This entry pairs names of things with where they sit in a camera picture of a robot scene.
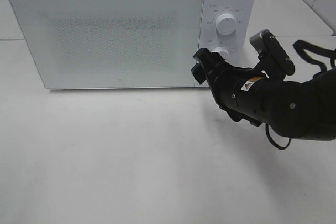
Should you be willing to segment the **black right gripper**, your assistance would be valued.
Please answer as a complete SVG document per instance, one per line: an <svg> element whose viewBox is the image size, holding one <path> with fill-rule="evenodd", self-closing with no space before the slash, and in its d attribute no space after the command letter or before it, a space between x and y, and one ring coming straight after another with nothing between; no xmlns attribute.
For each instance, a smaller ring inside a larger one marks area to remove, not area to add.
<svg viewBox="0 0 336 224"><path fill-rule="evenodd" d="M269 78L264 73L253 68L234 67L218 52L207 48L200 48L193 58L198 61L191 68L194 79L199 85L207 81L215 102L233 121L244 119L256 127L269 123L263 87Z"/></svg>

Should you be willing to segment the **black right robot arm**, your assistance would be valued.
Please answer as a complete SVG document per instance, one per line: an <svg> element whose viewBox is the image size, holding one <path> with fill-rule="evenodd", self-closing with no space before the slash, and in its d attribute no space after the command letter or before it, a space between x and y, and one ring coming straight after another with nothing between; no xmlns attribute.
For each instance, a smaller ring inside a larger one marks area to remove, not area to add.
<svg viewBox="0 0 336 224"><path fill-rule="evenodd" d="M263 50L253 68L234 67L220 54L200 49L191 73L207 82L216 104L235 122L265 125L290 140L335 139L335 69L309 81L285 81L295 67L279 49Z"/></svg>

